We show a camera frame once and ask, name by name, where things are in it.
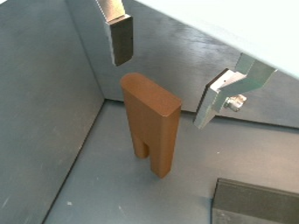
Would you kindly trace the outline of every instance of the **wooden block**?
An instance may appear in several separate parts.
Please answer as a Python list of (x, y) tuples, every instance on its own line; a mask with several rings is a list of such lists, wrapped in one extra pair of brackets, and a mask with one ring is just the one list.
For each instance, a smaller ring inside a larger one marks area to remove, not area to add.
[(181, 100), (140, 73), (126, 74), (120, 84), (134, 155), (149, 155), (152, 172), (162, 178), (172, 168)]

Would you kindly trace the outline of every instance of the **metal panel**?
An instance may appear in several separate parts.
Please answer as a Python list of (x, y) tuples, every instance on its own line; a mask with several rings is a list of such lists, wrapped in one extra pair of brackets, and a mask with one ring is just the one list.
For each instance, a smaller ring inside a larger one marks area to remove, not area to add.
[(40, 224), (102, 96), (61, 0), (0, 6), (0, 223)]
[(124, 105), (106, 101), (45, 224), (210, 224), (217, 178), (299, 193), (297, 134), (220, 118), (198, 131), (181, 113), (172, 171), (158, 179), (134, 156)]
[[(181, 98), (182, 110), (194, 112), (204, 86), (224, 68), (233, 70), (240, 52), (133, 0), (122, 2), (134, 17), (134, 55), (121, 67), (113, 67), (94, 0), (68, 1), (104, 96), (122, 101), (118, 80), (138, 72)], [(286, 100), (293, 95), (299, 95), (299, 81), (276, 73), (262, 89), (245, 94), (240, 112), (224, 111), (222, 115), (297, 128), (299, 98)]]
[(212, 224), (297, 224), (299, 194), (218, 178)]

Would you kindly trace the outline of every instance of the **gray metal floor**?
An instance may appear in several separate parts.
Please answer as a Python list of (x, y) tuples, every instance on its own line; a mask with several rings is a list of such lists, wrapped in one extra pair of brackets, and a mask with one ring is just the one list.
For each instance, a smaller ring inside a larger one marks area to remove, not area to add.
[(45, 224), (209, 223), (217, 177), (299, 193), (299, 130), (180, 120), (172, 172), (137, 159), (121, 102), (106, 101)]

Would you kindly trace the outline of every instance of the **bolt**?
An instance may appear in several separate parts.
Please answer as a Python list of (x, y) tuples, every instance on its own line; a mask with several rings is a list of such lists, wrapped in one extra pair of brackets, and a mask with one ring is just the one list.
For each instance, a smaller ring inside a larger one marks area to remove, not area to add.
[(238, 112), (245, 100), (246, 97), (242, 94), (230, 96), (225, 100), (224, 108), (229, 108), (232, 111)]

